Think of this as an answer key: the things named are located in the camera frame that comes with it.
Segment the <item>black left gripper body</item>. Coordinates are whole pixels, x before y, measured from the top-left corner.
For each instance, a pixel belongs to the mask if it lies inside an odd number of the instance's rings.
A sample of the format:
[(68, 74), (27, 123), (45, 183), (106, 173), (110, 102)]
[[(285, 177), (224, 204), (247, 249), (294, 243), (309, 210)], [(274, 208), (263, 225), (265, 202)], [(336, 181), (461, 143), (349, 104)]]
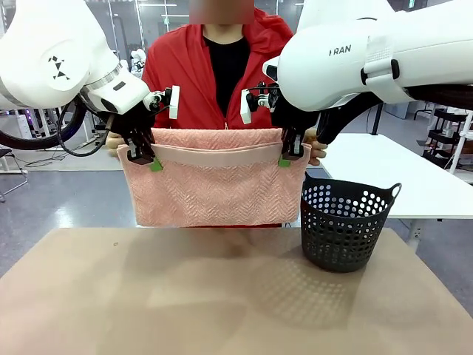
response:
[(110, 132), (119, 134), (123, 139), (125, 135), (135, 128), (150, 128), (154, 126), (156, 104), (140, 102), (128, 112), (116, 115), (112, 122)]

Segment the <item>person's right hand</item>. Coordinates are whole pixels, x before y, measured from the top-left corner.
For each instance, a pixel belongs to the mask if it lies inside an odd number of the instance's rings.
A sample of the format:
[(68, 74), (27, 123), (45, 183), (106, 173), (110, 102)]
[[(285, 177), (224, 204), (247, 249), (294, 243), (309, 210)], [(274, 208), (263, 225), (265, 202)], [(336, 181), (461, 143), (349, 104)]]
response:
[(107, 152), (111, 157), (118, 158), (118, 148), (124, 145), (125, 140), (117, 133), (109, 132), (106, 137)]

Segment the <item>person's left hand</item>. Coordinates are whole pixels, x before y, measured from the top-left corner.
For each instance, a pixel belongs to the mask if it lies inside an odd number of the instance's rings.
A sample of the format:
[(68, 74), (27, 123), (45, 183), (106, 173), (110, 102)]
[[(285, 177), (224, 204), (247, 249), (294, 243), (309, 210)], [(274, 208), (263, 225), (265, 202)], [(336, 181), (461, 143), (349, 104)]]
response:
[(304, 142), (310, 145), (311, 148), (309, 164), (311, 166), (318, 166), (321, 163), (321, 159), (326, 157), (327, 145), (318, 142), (316, 138), (307, 139)]

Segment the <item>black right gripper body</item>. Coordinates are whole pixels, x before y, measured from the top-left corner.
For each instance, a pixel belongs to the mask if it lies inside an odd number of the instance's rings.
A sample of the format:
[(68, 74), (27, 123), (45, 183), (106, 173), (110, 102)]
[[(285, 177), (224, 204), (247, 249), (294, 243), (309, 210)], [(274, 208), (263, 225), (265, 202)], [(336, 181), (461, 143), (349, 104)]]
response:
[(319, 112), (303, 111), (294, 107), (282, 95), (279, 95), (273, 103), (270, 119), (274, 127), (292, 131), (303, 138), (306, 131), (317, 124)]

